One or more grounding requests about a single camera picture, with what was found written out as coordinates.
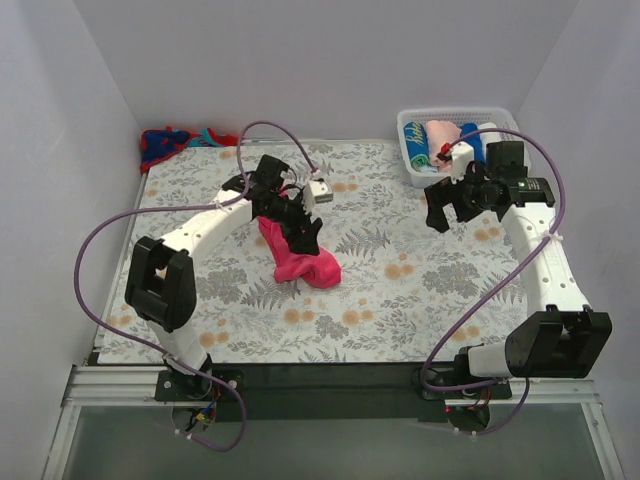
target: cable tie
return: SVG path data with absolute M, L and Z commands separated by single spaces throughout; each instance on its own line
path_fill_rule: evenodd
M 542 235 L 540 235 L 540 239 L 543 238 L 549 238 L 551 241 L 557 241 L 557 242 L 562 242 L 564 240 L 564 237 L 562 235 L 558 235 L 557 233 L 551 233 L 549 232 L 549 230 L 545 230 L 544 232 L 542 232 Z

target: pink cloth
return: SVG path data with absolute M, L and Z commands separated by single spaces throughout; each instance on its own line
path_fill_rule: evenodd
M 445 163 L 438 158 L 442 145 L 460 138 L 460 129 L 453 122 L 429 120 L 424 125 L 429 142 L 429 161 L 439 172 L 450 172 L 451 163 Z
M 289 282 L 298 277 L 315 288 L 331 288 L 340 283 L 342 268 L 324 248 L 320 248 L 317 256 L 291 253 L 280 225 L 264 217 L 258 217 L 258 224 L 276 262 L 273 276 L 277 283 Z

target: floral tablecloth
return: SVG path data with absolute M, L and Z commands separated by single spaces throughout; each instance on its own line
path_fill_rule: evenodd
M 257 222 L 229 236 L 197 271 L 198 306 L 191 321 L 214 362 L 384 362 L 426 357 L 476 300 L 516 266 L 495 215 L 438 234 L 425 225 L 426 200 L 409 184 L 394 143 L 310 143 L 331 179 L 333 203 L 315 214 L 319 243 L 342 265 L 342 283 L 316 290 L 304 281 L 276 284 L 274 262 Z M 247 168 L 263 154 L 308 170 L 295 146 L 243 148 Z M 234 149 L 191 148 L 153 167 L 141 206 L 208 203 L 237 173 Z M 159 237 L 191 214 L 137 218 L 109 323 L 156 341 L 124 303 L 130 250 L 143 235 Z M 439 359 L 468 344 L 504 339 L 526 318 L 526 294 L 512 283 L 447 343 Z M 99 363 L 160 363 L 146 347 L 105 332 Z

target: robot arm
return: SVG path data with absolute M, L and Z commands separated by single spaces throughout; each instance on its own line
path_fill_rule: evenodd
M 249 174 L 245 198 L 224 208 L 199 213 L 160 239 L 143 237 L 134 246 L 125 301 L 148 321 L 160 344 L 169 352 L 165 361 L 175 370 L 192 375 L 173 362 L 179 359 L 195 369 L 211 360 L 189 322 L 196 307 L 195 271 L 228 235 L 257 216 L 277 222 L 292 253 L 318 255 L 317 235 L 322 220 L 311 221 L 318 203 L 333 199 L 331 188 L 315 174 L 295 198 L 283 195 L 284 162 L 264 155 Z M 244 190 L 236 176 L 225 183 L 212 203 L 236 198 Z
M 506 342 L 465 347 L 456 357 L 461 375 L 473 377 L 585 377 L 607 338 L 611 320 L 594 312 L 580 291 L 557 235 L 549 235 L 555 200 L 547 181 L 527 177 L 522 142 L 488 145 L 487 165 L 473 162 L 461 144 L 451 150 L 452 175 L 425 189 L 427 225 L 448 230 L 443 206 L 459 222 L 485 210 L 498 215 L 522 263 L 545 236 L 551 240 L 522 273 L 528 319 Z

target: white box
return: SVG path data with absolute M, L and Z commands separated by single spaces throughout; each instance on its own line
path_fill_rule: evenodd
M 448 173 L 423 173 L 418 172 L 411 166 L 407 143 L 404 140 L 404 126 L 409 122 L 425 124 L 429 120 L 449 120 L 458 126 L 465 123 L 495 123 L 500 128 L 520 131 L 513 116 L 504 108 L 496 107 L 440 107 L 440 108 L 418 108 L 403 110 L 398 114 L 398 139 L 400 150 L 404 159 L 404 166 L 411 177 L 411 185 L 415 188 L 425 188 L 432 183 L 438 182 L 447 177 Z M 502 140 L 520 140 L 512 135 L 500 134 Z M 524 163 L 531 168 L 529 160 L 528 145 L 525 142 Z

